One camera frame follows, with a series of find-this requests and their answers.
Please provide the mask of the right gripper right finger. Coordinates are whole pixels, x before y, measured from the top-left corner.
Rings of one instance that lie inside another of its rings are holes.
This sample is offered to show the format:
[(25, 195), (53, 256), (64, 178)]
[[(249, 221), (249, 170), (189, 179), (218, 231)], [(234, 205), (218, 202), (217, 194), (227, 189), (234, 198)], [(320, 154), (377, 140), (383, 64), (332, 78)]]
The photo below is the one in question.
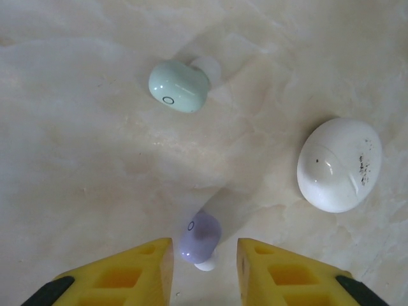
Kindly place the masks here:
[(237, 273), (242, 306), (389, 306), (348, 271), (251, 238)]

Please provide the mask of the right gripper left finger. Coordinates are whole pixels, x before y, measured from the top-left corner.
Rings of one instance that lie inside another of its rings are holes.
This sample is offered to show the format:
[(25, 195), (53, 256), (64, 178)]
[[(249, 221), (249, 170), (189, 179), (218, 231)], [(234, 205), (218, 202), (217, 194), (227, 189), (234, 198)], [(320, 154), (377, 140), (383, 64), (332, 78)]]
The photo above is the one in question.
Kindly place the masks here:
[(160, 238), (64, 272), (24, 306), (170, 306), (173, 241)]

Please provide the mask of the purple wireless earbud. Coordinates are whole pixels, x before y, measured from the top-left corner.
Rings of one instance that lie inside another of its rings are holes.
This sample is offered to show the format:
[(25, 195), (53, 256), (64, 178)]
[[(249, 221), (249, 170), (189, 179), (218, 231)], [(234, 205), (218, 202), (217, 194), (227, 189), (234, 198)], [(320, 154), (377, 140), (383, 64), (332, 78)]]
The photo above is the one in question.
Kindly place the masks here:
[(181, 258), (203, 272), (212, 271), (217, 263), (216, 247), (222, 236), (219, 221), (200, 210), (190, 220), (178, 249)]

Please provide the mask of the white earbud charging case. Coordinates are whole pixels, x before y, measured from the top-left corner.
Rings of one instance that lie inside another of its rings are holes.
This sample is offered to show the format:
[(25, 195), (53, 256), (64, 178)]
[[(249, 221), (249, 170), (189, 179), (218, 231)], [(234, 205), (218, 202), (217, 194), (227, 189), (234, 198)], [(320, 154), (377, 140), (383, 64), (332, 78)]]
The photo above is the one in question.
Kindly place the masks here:
[(379, 135), (370, 124), (348, 118), (329, 120), (312, 132), (301, 149), (298, 187), (322, 211), (350, 211), (373, 191), (382, 158)]

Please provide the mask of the green wireless earbud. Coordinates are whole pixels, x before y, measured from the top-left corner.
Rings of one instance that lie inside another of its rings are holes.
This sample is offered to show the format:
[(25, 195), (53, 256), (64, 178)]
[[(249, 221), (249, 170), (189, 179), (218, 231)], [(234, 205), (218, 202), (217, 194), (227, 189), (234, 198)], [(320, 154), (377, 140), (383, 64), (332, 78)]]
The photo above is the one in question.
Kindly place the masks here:
[(182, 113), (194, 113), (207, 101), (221, 79), (221, 65), (213, 57), (198, 57), (189, 64), (162, 61), (149, 76), (149, 91), (160, 103)]

